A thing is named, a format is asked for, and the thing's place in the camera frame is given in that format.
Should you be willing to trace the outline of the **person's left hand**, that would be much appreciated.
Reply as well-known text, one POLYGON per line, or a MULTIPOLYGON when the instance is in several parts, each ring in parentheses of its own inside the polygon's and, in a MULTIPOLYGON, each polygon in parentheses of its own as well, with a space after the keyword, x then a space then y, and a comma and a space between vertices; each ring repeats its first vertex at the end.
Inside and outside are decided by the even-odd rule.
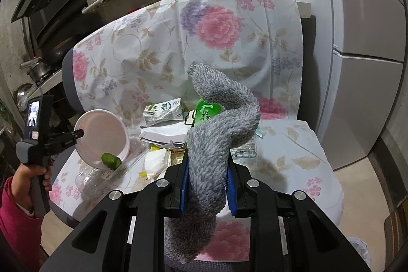
POLYGON ((30 194, 31 179, 36 176, 43 175, 44 176, 43 186, 46 192, 51 191, 52 166, 53 166, 52 159, 48 160, 47 168, 38 165, 26 166, 25 164, 20 164, 16 173, 13 175, 11 184, 12 196, 14 197, 15 202, 20 207, 27 210, 27 212, 29 213, 33 212, 32 197, 30 194))

